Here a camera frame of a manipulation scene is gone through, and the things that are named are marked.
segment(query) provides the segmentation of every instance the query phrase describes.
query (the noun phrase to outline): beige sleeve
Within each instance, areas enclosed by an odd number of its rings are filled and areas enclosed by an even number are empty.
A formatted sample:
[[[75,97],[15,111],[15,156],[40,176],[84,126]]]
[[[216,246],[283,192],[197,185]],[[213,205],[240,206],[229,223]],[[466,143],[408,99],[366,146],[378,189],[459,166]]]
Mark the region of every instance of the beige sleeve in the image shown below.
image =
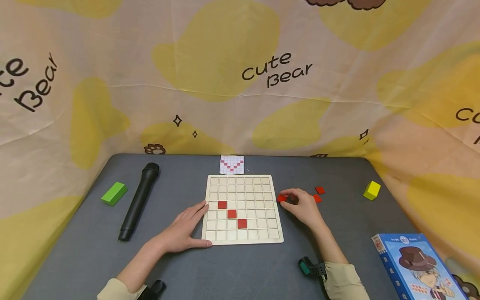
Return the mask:
[[[129,293],[123,282],[112,278],[96,298],[97,300],[137,300],[146,287],[142,285],[136,293]]]
[[[330,300],[370,300],[352,264],[325,262],[325,290]]]

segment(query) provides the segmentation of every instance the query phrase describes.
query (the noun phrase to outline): paper card with red pattern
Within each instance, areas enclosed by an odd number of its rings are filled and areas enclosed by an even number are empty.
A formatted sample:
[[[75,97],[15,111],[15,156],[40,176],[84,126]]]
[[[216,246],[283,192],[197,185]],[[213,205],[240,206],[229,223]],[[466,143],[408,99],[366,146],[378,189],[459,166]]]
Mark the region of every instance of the paper card with red pattern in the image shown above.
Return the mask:
[[[220,158],[220,174],[243,174],[245,157],[237,155],[222,155]]]

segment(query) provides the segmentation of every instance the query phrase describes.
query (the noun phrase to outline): black microphone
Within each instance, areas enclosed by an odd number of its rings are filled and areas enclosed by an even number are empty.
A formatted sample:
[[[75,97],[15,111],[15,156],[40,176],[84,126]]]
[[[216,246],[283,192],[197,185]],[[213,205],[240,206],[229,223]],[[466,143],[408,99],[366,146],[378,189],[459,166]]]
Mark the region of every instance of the black microphone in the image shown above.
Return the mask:
[[[129,241],[132,237],[140,220],[142,210],[147,203],[150,190],[159,174],[160,167],[156,163],[148,163],[142,170],[142,179],[140,179],[135,196],[133,196],[130,208],[121,225],[119,240]]]

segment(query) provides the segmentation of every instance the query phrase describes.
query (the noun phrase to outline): pattern card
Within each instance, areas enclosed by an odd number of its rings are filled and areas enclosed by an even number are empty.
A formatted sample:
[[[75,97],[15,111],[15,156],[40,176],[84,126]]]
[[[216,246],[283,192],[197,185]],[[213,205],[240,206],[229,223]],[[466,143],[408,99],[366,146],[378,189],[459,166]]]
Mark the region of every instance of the pattern card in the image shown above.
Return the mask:
[[[222,155],[220,158],[220,174],[243,174],[245,157],[236,155]]]
[[[202,239],[214,245],[282,243],[270,175],[209,175]]]

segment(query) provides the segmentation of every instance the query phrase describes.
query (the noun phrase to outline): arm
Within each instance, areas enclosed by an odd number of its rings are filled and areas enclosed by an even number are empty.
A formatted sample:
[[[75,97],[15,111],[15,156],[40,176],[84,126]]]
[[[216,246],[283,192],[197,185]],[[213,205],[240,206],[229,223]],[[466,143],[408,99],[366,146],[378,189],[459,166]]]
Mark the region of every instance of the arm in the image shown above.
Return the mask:
[[[169,227],[149,240],[120,272],[116,280],[111,279],[108,282],[97,299],[137,299],[144,289],[144,282],[148,274],[165,253],[181,252],[190,248],[211,247],[211,241],[196,240],[190,236],[197,223],[208,210],[208,204],[205,203],[204,200],[193,207],[187,208],[175,218]]]
[[[368,300],[369,297],[355,267],[348,264],[345,255],[322,218],[314,198],[300,189],[289,189],[280,193],[284,196],[294,195],[299,199],[297,205],[285,201],[280,205],[307,225],[315,236],[320,254],[325,260],[327,280],[324,279],[324,284],[328,297],[331,300]]]

